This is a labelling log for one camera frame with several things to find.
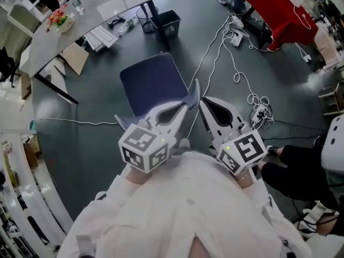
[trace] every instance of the water bottle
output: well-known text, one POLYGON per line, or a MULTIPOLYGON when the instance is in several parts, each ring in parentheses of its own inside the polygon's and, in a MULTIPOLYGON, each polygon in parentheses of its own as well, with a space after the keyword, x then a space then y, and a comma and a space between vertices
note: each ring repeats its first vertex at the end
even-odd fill
POLYGON ((118 29, 117 33, 121 37, 131 28, 133 28, 139 22, 137 16, 133 16, 128 21, 124 22, 124 24, 118 29))
POLYGON ((76 8, 76 10, 81 14, 81 15, 83 15, 84 14, 84 6, 83 6, 83 4, 82 4, 82 2, 81 2, 81 0, 69 0, 72 4, 73 4, 73 6, 76 8))

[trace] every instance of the cardboard box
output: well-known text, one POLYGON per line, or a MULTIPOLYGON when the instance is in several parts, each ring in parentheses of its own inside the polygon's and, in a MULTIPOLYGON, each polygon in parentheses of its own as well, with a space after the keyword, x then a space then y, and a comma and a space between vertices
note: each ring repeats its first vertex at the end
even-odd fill
POLYGON ((36 169, 38 167, 38 162, 36 156, 32 150, 31 144, 23 144, 24 151, 27 158, 28 166, 31 170, 36 169))
POLYGON ((39 143, 38 143, 37 135, 35 135, 34 137, 31 138, 30 145, 31 145, 32 151, 34 152, 35 155, 41 153, 41 148, 40 148, 39 143))
POLYGON ((22 73, 21 74, 21 99, 25 100, 31 94, 31 79, 30 77, 22 73))

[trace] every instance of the gray floor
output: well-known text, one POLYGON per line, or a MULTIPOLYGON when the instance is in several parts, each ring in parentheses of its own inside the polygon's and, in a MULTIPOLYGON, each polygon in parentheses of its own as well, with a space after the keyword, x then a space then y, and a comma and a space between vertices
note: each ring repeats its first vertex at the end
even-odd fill
MULTIPOLYGON (((199 61, 216 30, 227 17, 227 10, 217 0, 155 0, 160 12, 170 9, 181 17, 178 39, 171 41, 171 54, 185 82, 190 83, 199 61)), ((126 18, 134 15, 136 9, 127 12, 126 18)), ((293 123, 326 128, 326 120, 316 94, 327 84, 299 55, 294 45, 284 45, 276 53, 261 53, 248 48, 247 39, 239 48, 230 47, 236 66, 243 71, 255 93, 268 96, 276 119, 293 123)), ((219 39, 213 44, 205 58, 198 78, 206 87, 207 78, 213 67, 219 39)), ((68 118, 79 121, 114 122, 113 115, 131 115, 131 110, 119 73, 124 68, 164 51, 154 38, 146 35, 138 25, 124 35, 110 49, 99 53, 90 52, 89 58, 78 76, 68 70, 66 84, 68 92, 80 104, 70 105, 38 81, 33 82, 33 105, 36 118, 68 118)), ((248 120, 252 107, 247 104, 247 84, 242 80, 233 82, 235 74, 230 55, 223 50, 217 62, 209 96, 222 98, 236 106, 248 120)), ((190 127, 191 112, 184 124, 184 131, 190 127)), ((119 126, 89 126, 55 120, 38 120, 39 140, 51 176, 58 193, 72 218, 95 197, 106 190, 116 174, 124 167, 118 148, 118 139, 123 134, 119 126)), ((306 137, 319 132, 280 123, 260 130, 263 138, 306 137)), ((206 152, 210 137, 200 119, 197 120, 190 137, 193 149, 206 152)), ((269 144, 283 146, 294 144, 311 147, 312 140, 271 140, 269 144)), ((297 214, 291 199, 269 188, 279 208, 290 220, 297 214)))

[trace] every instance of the black shoe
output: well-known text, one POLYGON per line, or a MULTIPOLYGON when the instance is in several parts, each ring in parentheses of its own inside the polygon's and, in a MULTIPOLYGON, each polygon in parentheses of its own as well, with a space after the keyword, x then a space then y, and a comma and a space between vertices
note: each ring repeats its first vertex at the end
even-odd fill
POLYGON ((277 150, 278 150, 278 148, 275 146, 272 146, 272 145, 267 146, 267 151, 272 156, 278 157, 277 150))

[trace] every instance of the chair backrest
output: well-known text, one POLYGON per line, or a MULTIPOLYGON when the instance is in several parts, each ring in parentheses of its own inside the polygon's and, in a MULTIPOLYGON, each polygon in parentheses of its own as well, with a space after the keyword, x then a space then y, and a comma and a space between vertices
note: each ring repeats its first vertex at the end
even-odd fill
POLYGON ((181 100, 188 94, 169 53, 144 59, 120 73, 134 116, 142 116, 158 104, 181 100))
POLYGON ((15 61, 7 55, 5 47, 0 50, 1 81, 5 81, 15 71, 15 61))

